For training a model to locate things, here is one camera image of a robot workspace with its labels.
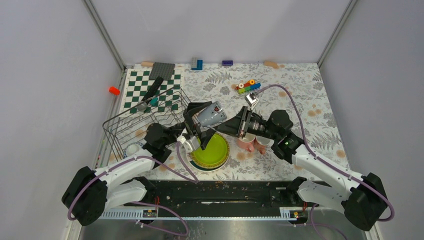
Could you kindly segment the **grey blue cup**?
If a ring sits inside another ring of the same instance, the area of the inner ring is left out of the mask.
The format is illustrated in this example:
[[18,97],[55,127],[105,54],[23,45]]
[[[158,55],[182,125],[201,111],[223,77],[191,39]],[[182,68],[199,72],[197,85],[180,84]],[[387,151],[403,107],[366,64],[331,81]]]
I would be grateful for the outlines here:
[[227,119],[227,115],[219,101],[213,102],[206,107],[198,116],[197,119],[202,127],[212,126]]

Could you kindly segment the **pink dotted mug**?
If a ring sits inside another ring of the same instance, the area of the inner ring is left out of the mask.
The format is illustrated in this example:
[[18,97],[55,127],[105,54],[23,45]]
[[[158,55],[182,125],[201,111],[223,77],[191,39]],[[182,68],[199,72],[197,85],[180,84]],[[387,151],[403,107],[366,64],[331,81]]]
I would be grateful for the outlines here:
[[256,136],[253,146],[261,154],[264,155],[268,149],[271,140],[262,136]]

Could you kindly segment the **black wire dish rack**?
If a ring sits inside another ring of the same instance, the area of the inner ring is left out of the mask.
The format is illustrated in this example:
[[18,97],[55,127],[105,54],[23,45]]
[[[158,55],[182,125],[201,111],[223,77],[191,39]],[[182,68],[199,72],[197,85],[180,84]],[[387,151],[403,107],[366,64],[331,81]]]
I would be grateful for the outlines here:
[[159,123],[166,127],[171,127],[183,122],[183,112],[190,102],[189,97],[181,89],[182,110],[179,112],[168,110],[164,115],[142,112],[141,115],[127,117],[121,117],[119,113],[104,122],[102,127],[114,159],[116,161],[124,159],[125,148],[130,144],[140,142],[144,138],[149,125]]

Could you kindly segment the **white plate teal rim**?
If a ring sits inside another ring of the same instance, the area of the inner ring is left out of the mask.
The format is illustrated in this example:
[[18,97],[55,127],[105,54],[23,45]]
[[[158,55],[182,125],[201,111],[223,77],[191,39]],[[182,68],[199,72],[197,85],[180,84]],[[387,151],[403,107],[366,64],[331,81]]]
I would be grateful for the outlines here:
[[188,162],[195,169],[202,172],[212,172],[222,168],[230,156],[229,146],[201,148],[186,154]]

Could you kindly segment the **blue white patterned bowl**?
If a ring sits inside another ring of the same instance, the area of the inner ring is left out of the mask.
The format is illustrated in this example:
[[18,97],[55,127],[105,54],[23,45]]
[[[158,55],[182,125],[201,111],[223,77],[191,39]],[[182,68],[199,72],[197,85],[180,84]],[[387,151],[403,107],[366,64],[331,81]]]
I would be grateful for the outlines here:
[[134,142],[128,145],[124,150],[125,158],[138,157],[145,152],[143,149],[143,144],[141,142]]

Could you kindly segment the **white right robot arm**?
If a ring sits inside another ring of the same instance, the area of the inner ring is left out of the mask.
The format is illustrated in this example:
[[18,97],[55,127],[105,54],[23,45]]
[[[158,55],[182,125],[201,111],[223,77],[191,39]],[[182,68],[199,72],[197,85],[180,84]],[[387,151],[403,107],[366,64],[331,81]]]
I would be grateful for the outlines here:
[[295,135],[293,122],[285,110],[274,110],[268,120],[242,107],[233,118],[213,127],[216,132],[241,138],[247,133],[273,140],[273,153],[281,160],[301,167],[325,182],[317,184],[304,177],[297,177],[289,186],[287,201],[293,206],[303,202],[318,204],[338,211],[357,228],[369,231],[386,209],[387,221],[394,217],[381,179],[373,174],[363,175],[330,163],[313,151],[304,139]]

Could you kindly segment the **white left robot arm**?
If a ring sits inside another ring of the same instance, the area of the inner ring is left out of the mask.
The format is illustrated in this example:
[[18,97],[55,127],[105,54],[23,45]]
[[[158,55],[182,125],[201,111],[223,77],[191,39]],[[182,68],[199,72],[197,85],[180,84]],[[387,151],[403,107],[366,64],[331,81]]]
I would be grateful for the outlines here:
[[169,145],[184,147],[188,153],[205,150],[216,132],[211,119],[215,114],[223,114],[218,101],[190,102],[182,122],[173,126],[158,122],[148,125],[141,144],[136,143],[126,158],[97,169],[80,168],[61,198],[68,209],[67,218],[87,226],[111,208],[131,202],[152,204],[154,190],[136,176],[164,166],[172,152]]

